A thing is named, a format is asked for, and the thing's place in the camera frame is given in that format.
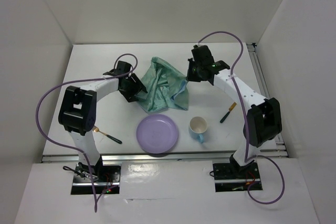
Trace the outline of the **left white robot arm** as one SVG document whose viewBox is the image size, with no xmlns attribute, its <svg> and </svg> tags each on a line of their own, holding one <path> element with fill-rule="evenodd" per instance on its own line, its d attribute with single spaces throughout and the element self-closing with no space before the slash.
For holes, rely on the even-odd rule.
<svg viewBox="0 0 336 224">
<path fill-rule="evenodd" d="M 93 137 L 98 101 L 118 91 L 128 102 L 135 102 L 139 92 L 147 92 L 135 73 L 118 76 L 119 73 L 119 70 L 113 69 L 98 81 L 82 87 L 68 86 L 58 115 L 59 123 L 69 132 L 75 147 L 81 149 L 78 152 L 80 169 L 93 182 L 103 177 L 104 170 Z"/>
</svg>

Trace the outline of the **teal patterned satin cloth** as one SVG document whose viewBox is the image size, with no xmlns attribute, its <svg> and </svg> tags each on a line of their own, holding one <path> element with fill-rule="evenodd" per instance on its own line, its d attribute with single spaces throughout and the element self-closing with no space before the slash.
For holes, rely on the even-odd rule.
<svg viewBox="0 0 336 224">
<path fill-rule="evenodd" d="M 171 109 L 188 110 L 189 93 L 186 76 L 167 61 L 153 57 L 141 78 L 147 92 L 139 92 L 138 104 L 147 113 Z"/>
</svg>

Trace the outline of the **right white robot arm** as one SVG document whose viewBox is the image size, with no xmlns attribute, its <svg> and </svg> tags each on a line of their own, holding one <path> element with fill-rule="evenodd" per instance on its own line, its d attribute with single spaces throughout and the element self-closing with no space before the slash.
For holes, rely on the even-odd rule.
<svg viewBox="0 0 336 224">
<path fill-rule="evenodd" d="M 203 65 L 201 61 L 188 59 L 187 80 L 208 81 L 241 105 L 245 139 L 230 157 L 229 172 L 235 178 L 242 177 L 260 153 L 263 144 L 282 131 L 279 101 L 275 98 L 267 99 L 257 93 L 221 60 Z"/>
</svg>

